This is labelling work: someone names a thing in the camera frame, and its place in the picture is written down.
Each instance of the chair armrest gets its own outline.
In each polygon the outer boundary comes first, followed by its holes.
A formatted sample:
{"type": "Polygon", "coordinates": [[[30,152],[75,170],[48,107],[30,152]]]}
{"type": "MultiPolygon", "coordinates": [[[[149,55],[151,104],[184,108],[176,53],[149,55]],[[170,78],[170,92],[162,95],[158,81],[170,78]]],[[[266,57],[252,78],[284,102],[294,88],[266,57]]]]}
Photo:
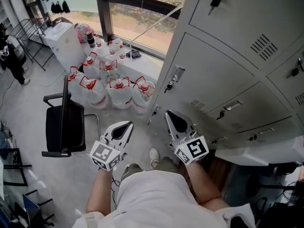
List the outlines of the chair armrest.
{"type": "Polygon", "coordinates": [[[60,152],[48,152],[48,151],[42,151],[41,155],[43,157],[54,157],[54,158],[64,158],[64,157],[70,157],[71,153],[60,153],[60,152]]]}
{"type": "Polygon", "coordinates": [[[63,93],[57,93],[57,94],[53,94],[53,95],[46,95],[45,97],[43,97],[43,102],[47,103],[49,106],[53,107],[53,105],[51,103],[49,103],[49,100],[52,99],[58,99],[58,98],[62,98],[63,97],[63,93]]]}

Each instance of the person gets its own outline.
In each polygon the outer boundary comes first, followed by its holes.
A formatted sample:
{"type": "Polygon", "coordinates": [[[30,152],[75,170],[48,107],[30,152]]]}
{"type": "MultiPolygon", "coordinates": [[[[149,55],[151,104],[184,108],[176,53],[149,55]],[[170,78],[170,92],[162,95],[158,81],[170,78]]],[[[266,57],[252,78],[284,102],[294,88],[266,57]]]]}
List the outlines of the person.
{"type": "Polygon", "coordinates": [[[150,151],[152,171],[127,165],[117,196],[117,210],[111,213],[112,172],[98,171],[87,213],[73,228],[253,228],[250,205],[229,207],[211,178],[197,162],[186,166],[196,200],[186,180],[168,157],[160,159],[150,151]]]}
{"type": "Polygon", "coordinates": [[[29,70],[28,67],[25,69],[22,68],[22,64],[19,62],[17,55],[15,54],[14,48],[6,42],[8,36],[6,36],[6,27],[3,23],[0,23],[0,50],[3,50],[5,46],[8,46],[9,55],[7,57],[1,56],[3,60],[2,63],[5,67],[7,67],[11,73],[13,74],[14,78],[18,80],[18,82],[26,86],[29,84],[30,79],[25,79],[23,77],[24,74],[29,70]]]}

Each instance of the window frame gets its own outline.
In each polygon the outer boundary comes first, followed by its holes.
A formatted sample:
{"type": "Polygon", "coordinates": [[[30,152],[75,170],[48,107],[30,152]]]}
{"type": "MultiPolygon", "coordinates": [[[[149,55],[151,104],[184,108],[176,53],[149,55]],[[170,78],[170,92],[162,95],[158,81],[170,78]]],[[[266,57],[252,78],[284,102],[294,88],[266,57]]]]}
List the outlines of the window frame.
{"type": "MultiPolygon", "coordinates": [[[[110,3],[119,3],[124,5],[130,5],[146,10],[150,10],[153,12],[157,12],[163,15],[167,15],[169,12],[177,8],[177,6],[162,2],[159,0],[96,0],[97,1],[97,8],[99,13],[99,19],[102,29],[102,38],[106,43],[108,43],[110,40],[113,40],[115,38],[120,38],[125,44],[128,44],[131,40],[119,37],[114,34],[113,32],[113,24],[112,24],[112,17],[111,17],[111,9],[110,9],[110,3]]],[[[43,5],[41,3],[41,0],[36,0],[35,2],[31,4],[26,4],[23,0],[24,6],[26,7],[28,14],[31,18],[34,18],[34,14],[31,11],[32,7],[38,6],[41,14],[43,17],[48,17],[48,21],[51,22],[52,19],[49,15],[49,13],[45,13],[43,10],[43,5]]],[[[177,12],[170,15],[170,17],[174,19],[178,19],[180,16],[181,11],[178,10],[177,12]]],[[[132,43],[134,45],[135,49],[138,49],[140,51],[143,51],[151,56],[157,57],[159,59],[164,60],[166,54],[163,52],[160,52],[154,48],[151,48],[147,45],[143,45],[137,42],[132,43]]]]}

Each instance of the concrete floor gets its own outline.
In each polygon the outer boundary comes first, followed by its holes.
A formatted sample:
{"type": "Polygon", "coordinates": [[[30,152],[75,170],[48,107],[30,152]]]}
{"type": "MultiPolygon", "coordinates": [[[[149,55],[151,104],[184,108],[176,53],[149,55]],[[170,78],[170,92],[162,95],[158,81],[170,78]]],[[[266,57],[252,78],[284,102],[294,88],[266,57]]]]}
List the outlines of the concrete floor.
{"type": "MultiPolygon", "coordinates": [[[[37,59],[43,62],[48,55],[49,49],[43,49],[37,59]]],[[[47,149],[45,121],[48,108],[42,99],[45,95],[62,92],[65,74],[61,75],[55,83],[50,84],[64,72],[64,69],[55,56],[45,65],[46,72],[37,63],[32,63],[29,58],[23,67],[29,67],[25,78],[30,78],[31,82],[27,86],[21,86],[17,80],[13,82],[6,92],[0,110],[0,119],[7,122],[7,127],[16,137],[23,164],[31,164],[33,167],[25,169],[28,187],[5,186],[5,193],[8,194],[6,202],[17,201],[23,205],[22,194],[38,189],[38,192],[31,196],[34,200],[44,201],[53,198],[53,202],[43,207],[43,214],[55,213],[55,217],[51,220],[55,223],[55,227],[72,227],[75,220],[86,211],[86,202],[98,167],[87,154],[73,154],[70,158],[41,156],[41,151],[47,149]]],[[[12,80],[13,76],[8,69],[0,75],[0,100],[12,80]]],[[[55,100],[54,104],[59,105],[61,101],[55,100]]],[[[85,113],[98,114],[101,133],[109,125],[119,121],[131,120],[134,123],[133,134],[126,146],[128,155],[116,165],[117,169],[113,172],[114,179],[120,180],[126,164],[129,163],[138,163],[142,169],[149,170],[149,151],[152,147],[157,148],[162,157],[170,156],[176,160],[167,147],[169,136],[146,126],[146,121],[138,117],[132,108],[118,110],[108,107],[97,110],[85,106],[85,113]]],[[[96,119],[93,116],[85,118],[85,136],[87,150],[90,150],[94,141],[98,140],[96,119]]]]}

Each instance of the white shoe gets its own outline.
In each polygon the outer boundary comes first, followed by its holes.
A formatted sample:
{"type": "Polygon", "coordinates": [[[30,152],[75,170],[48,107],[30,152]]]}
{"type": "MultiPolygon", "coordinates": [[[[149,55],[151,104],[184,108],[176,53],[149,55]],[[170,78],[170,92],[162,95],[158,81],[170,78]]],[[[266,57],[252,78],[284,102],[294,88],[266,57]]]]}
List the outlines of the white shoe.
{"type": "Polygon", "coordinates": [[[24,83],[23,83],[23,85],[22,85],[22,86],[26,86],[26,85],[28,85],[28,84],[29,84],[29,82],[30,82],[30,79],[26,78],[26,79],[24,80],[24,83]]]}
{"type": "Polygon", "coordinates": [[[29,68],[28,68],[28,67],[24,68],[24,69],[23,69],[23,73],[22,73],[22,75],[25,75],[25,74],[28,72],[28,70],[29,70],[29,68]]]}
{"type": "Polygon", "coordinates": [[[150,150],[151,169],[153,170],[159,162],[160,162],[160,153],[158,152],[157,149],[152,148],[150,150]]]}

